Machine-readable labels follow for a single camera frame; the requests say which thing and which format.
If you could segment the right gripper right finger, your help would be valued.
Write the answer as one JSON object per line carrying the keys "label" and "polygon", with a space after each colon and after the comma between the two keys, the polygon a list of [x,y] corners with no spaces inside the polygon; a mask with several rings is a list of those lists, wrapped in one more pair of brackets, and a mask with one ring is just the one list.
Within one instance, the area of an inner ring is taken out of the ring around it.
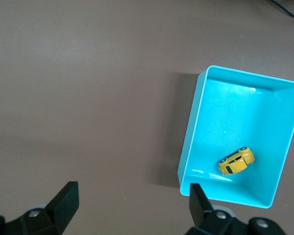
{"label": "right gripper right finger", "polygon": [[188,235],[283,235],[274,221],[253,217],[243,223],[225,210],[214,209],[200,184],[190,184],[189,209],[194,222]]}

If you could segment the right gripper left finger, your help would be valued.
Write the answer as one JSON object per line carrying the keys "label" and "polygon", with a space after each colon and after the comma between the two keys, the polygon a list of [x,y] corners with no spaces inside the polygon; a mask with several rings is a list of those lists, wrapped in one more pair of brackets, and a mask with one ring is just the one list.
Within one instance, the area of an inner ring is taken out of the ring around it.
{"label": "right gripper left finger", "polygon": [[0,235],[61,235],[78,208],[78,182],[67,182],[43,208],[32,208],[10,222],[0,215]]}

